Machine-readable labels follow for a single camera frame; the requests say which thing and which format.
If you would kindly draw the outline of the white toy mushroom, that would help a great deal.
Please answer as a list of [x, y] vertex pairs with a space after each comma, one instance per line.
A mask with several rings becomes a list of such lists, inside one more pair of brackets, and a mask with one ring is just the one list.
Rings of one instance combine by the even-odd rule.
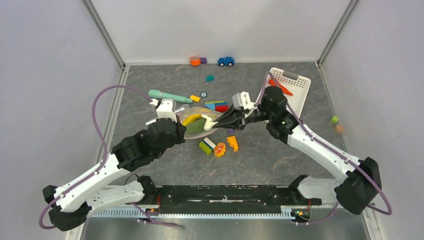
[[202, 118], [205, 119], [205, 123], [203, 125], [203, 130], [204, 131], [210, 131], [214, 125], [216, 124], [216, 122], [209, 116], [205, 115]]

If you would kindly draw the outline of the yellow toy banana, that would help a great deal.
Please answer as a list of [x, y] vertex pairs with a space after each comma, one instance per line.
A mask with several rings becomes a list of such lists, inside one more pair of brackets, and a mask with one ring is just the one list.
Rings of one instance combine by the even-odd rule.
[[202, 118], [201, 114], [191, 114], [188, 117], [186, 117], [183, 121], [182, 121], [182, 125], [183, 126], [187, 126], [190, 123], [193, 123], [195, 121], [197, 121], [198, 119]]

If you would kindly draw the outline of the clear polka dot zip bag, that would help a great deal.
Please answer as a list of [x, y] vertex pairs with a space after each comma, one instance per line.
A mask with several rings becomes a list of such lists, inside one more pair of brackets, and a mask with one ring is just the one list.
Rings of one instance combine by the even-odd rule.
[[198, 106], [190, 107], [187, 104], [179, 107], [175, 114], [179, 117], [181, 124], [186, 127], [185, 140], [204, 138], [214, 133], [216, 129], [205, 130], [204, 125], [208, 119], [216, 120], [222, 115], [216, 110]]

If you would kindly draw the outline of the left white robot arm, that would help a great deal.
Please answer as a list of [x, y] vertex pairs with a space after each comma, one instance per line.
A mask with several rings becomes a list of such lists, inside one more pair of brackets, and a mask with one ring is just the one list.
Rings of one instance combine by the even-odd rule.
[[160, 118], [147, 129], [125, 137], [106, 160], [63, 186], [43, 190], [49, 229], [72, 230], [94, 214], [121, 204], [155, 204], [158, 190], [149, 176], [140, 176], [121, 187], [104, 190], [116, 179], [159, 159], [167, 149], [184, 143], [187, 128], [179, 120]]

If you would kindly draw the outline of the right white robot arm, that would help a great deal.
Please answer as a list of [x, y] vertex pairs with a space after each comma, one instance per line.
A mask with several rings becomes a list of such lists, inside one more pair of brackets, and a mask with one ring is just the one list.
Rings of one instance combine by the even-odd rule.
[[330, 188], [329, 196], [347, 211], [359, 215], [365, 208], [372, 209], [371, 202], [382, 194], [378, 163], [371, 157], [360, 159], [329, 143], [314, 133], [293, 112], [288, 100], [277, 86], [262, 89], [260, 102], [250, 100], [248, 92], [232, 97], [233, 104], [219, 118], [207, 120], [205, 130], [243, 130], [250, 123], [266, 122], [266, 130], [276, 140], [291, 146], [319, 163], [335, 178], [329, 183], [322, 179], [304, 177], [298, 185], [289, 189], [289, 199], [302, 204], [307, 199], [323, 199], [324, 188]]

